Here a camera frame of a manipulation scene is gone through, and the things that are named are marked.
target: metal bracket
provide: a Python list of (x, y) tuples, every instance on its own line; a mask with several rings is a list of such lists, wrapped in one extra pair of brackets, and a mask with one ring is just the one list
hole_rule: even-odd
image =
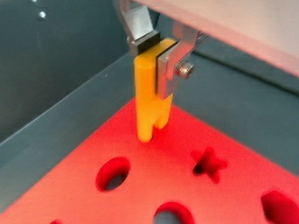
[(114, 6), (128, 36), (129, 52), (136, 56), (160, 43), (160, 33), (153, 28), (144, 5), (130, 0), (117, 0)]
[[(128, 36), (129, 51), (136, 56), (160, 43), (160, 33), (153, 29), (145, 6), (132, 3), (130, 0), (117, 0), (116, 9)], [(186, 62), (186, 58), (196, 41), (201, 42), (205, 37), (201, 32), (178, 22), (173, 24), (172, 33), (180, 42), (160, 55), (156, 62), (154, 89), (161, 99), (165, 99), (177, 88), (178, 77), (189, 78), (193, 66)]]
[(190, 77), (193, 65), (186, 59), (196, 42), (198, 44), (205, 39), (200, 31), (178, 22), (173, 23), (172, 34), (180, 42), (157, 58), (156, 94), (161, 99), (173, 93), (180, 77)]

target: white panel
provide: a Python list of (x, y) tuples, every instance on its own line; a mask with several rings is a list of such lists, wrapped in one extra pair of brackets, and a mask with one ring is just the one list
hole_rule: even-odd
[(136, 0), (299, 76), (297, 0)]

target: gray wall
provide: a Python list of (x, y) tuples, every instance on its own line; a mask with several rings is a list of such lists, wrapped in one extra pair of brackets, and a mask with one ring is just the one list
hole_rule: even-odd
[(125, 53), (125, 39), (110, 0), (0, 0), (0, 142)]

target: star-shaped hole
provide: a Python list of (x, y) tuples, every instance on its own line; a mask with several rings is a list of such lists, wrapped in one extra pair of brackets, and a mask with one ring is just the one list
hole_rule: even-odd
[(198, 153), (193, 152), (196, 165), (193, 166), (192, 173), (198, 176), (206, 174), (210, 181), (217, 184), (220, 182), (220, 170), (228, 167), (226, 161), (216, 158), (214, 150), (208, 147), (198, 157)]

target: gray surface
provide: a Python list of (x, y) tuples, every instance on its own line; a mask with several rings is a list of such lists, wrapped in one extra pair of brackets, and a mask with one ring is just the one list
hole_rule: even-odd
[[(299, 98), (217, 63), (192, 56), (177, 104), (299, 174)], [(133, 95), (126, 55), (0, 145), (0, 211), (38, 181)]]
[(1, 0), (0, 30), (1, 142), (125, 53), (126, 37), (110, 0)]
[(0, 144), (0, 212), (133, 96), (125, 56)]
[(153, 217), (153, 224), (182, 224), (170, 212), (161, 212)]
[(299, 95), (299, 78), (268, 65), (233, 47), (224, 45), (214, 38), (206, 38), (194, 52), (232, 69)]

